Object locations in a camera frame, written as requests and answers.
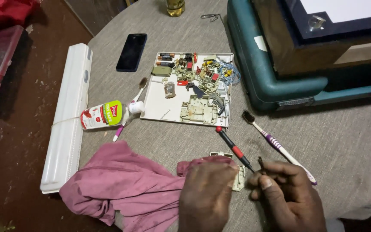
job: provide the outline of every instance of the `red and black screwdriver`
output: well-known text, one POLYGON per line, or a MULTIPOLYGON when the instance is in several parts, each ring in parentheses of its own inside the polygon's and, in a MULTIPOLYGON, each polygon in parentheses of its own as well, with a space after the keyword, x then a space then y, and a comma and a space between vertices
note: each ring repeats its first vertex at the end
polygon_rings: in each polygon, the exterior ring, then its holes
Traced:
POLYGON ((225 143, 231 148, 231 150, 234 152, 234 154, 238 157, 240 162, 244 164, 244 166, 248 169, 250 169, 253 173, 253 167, 250 165, 250 162, 247 160, 247 158, 243 155, 243 152, 240 151, 240 149, 231 141, 231 139, 225 134, 223 131, 223 128, 218 126, 216 127, 216 131, 220 136, 223 138, 225 143))

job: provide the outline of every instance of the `red cloth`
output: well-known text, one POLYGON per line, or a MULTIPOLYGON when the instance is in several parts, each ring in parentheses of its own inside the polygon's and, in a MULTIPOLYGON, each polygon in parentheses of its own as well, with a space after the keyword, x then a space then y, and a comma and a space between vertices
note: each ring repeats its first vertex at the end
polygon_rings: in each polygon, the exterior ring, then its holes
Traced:
POLYGON ((232 163, 209 156, 177 164, 173 176, 158 163, 134 153, 125 141, 104 144, 61 187, 59 194, 75 214, 111 225, 115 210, 124 216, 124 232, 163 232, 178 216, 178 199, 187 172, 205 162, 232 163))
POLYGON ((38 6, 37 0, 0 0, 0 29, 24 26, 27 16, 38 6))

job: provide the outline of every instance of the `table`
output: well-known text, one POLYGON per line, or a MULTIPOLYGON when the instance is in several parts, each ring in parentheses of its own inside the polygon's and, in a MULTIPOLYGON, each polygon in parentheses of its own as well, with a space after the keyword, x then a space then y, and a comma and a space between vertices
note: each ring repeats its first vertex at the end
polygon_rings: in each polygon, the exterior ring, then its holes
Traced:
MULTIPOLYGON (((149 76, 159 51, 232 52, 220 19, 200 19, 202 14, 220 13, 226 20, 227 1, 188 0, 185 4, 185 13, 173 18, 167 15, 162 0, 138 1, 90 41, 93 63, 89 106, 115 99, 130 102, 138 92, 138 82, 149 76), (147 33, 147 44, 137 72, 117 72, 116 63, 130 33, 147 33)), ((241 118, 244 109, 251 109, 242 83, 233 88, 232 98, 227 134, 254 168, 260 168, 255 162, 260 155, 265 161, 284 160, 241 118)), ((255 116, 257 124, 274 135, 315 176, 326 218, 366 219, 371 215, 371 102, 360 100, 255 116)), ((112 141, 115 131, 106 128, 84 133, 80 167, 100 145, 112 141)), ((179 161, 208 156, 214 151, 231 153, 215 129, 207 126, 134 119, 120 139, 173 174, 179 161)), ((233 193, 225 231, 261 230, 265 218, 260 205, 250 202, 249 193, 248 189, 233 193)), ((119 213, 116 224, 123 228, 119 213)), ((174 223, 168 231, 176 231, 176 226, 174 223)))

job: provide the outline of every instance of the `smartphone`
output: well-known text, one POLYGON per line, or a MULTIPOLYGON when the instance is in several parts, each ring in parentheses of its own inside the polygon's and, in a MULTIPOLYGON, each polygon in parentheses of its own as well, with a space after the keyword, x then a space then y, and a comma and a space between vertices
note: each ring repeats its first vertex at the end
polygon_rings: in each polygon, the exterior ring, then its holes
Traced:
POLYGON ((129 34, 116 66, 117 72, 135 72, 146 45, 147 34, 129 34))

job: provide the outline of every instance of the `black cable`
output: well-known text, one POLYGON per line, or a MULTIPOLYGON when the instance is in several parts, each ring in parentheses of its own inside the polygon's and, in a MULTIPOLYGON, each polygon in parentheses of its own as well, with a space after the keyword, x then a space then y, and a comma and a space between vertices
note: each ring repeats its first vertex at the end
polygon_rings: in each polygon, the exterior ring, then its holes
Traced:
POLYGON ((214 22, 215 20, 219 19, 219 17, 221 19, 221 22, 223 22, 223 18, 221 17, 221 14, 204 14, 200 18, 202 18, 202 19, 204 19, 204 18, 212 18, 212 19, 210 19, 210 23, 211 23, 211 22, 214 22))

